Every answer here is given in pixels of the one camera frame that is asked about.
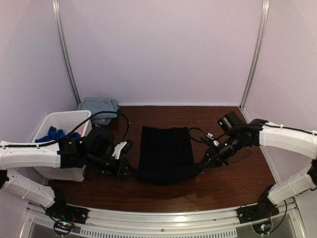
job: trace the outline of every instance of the wooden surface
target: wooden surface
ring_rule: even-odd
[[[223,131],[216,121],[234,107],[121,107],[131,124],[127,138],[134,147],[126,155],[133,167],[138,167],[141,129],[143,125],[159,128],[193,127],[211,132]],[[123,118],[109,124],[117,142],[126,129]],[[199,138],[199,133],[192,133]],[[195,161],[204,155],[207,146],[192,141]],[[136,178],[110,178],[88,169],[83,182],[50,181],[50,185],[63,190],[67,202],[74,205],[133,212],[179,212],[240,206],[255,203],[262,191],[274,183],[267,162],[258,147],[249,149],[251,156],[237,164],[205,170],[198,175],[170,186],[154,186]],[[232,161],[247,153],[238,152]]]

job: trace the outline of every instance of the white bin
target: white bin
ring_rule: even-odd
[[[46,136],[51,126],[54,126],[57,130],[62,129],[65,134],[67,134],[75,126],[77,126],[79,123],[90,116],[91,112],[88,110],[51,113],[47,115],[42,122],[32,142],[35,142],[36,139],[40,139],[43,136]],[[89,120],[80,128],[78,128],[76,132],[78,132],[81,136],[85,136],[89,133],[91,128],[92,127]],[[82,181],[84,179],[86,166],[84,166],[83,168],[69,169],[35,167],[35,169],[47,179]]]

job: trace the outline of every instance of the black towel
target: black towel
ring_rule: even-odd
[[[196,177],[202,170],[194,162],[189,130],[142,128],[138,178],[168,185]]]

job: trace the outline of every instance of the white backdrop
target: white backdrop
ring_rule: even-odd
[[[82,100],[239,105],[261,0],[60,1]]]
[[[316,1],[271,1],[264,45],[247,100],[251,118],[317,130]],[[268,152],[282,180],[304,168],[303,156]],[[310,238],[316,237],[317,192],[296,197]]]
[[[52,2],[0,0],[0,140],[29,142],[46,114],[76,109]],[[30,168],[19,170],[38,178]],[[18,236],[27,201],[0,191],[0,237]]]

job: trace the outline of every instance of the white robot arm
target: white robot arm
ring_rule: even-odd
[[[260,131],[259,138],[262,146],[273,146],[297,152],[311,158],[313,166],[316,163],[317,136],[314,131],[296,131],[283,128],[283,125],[268,122]],[[273,204],[278,204],[289,197],[299,195],[309,189],[315,189],[317,181],[313,169],[311,165],[307,165],[306,168],[289,179],[274,185],[268,193],[269,200]]]
[[[268,187],[259,197],[257,205],[239,208],[238,215],[241,223],[267,218],[269,213],[276,215],[279,212],[276,204],[309,189],[317,188],[317,135],[315,131],[284,127],[262,119],[255,119],[245,124],[234,112],[226,114],[218,121],[218,124],[224,131],[223,135],[218,138],[210,138],[206,135],[202,137],[209,146],[201,161],[203,168],[228,165],[228,158],[247,146],[272,146],[312,159],[312,164],[307,165],[305,169],[281,183]],[[218,140],[225,135],[229,138],[220,143]]]
[[[38,184],[11,169],[34,166],[64,169],[88,165],[103,173],[123,176],[133,168],[120,155],[127,153],[132,146],[133,142],[127,140],[114,147],[112,134],[98,127],[92,129],[87,137],[77,140],[63,138],[46,143],[0,141],[0,189],[41,204],[54,217],[65,216],[69,212],[61,190]]]

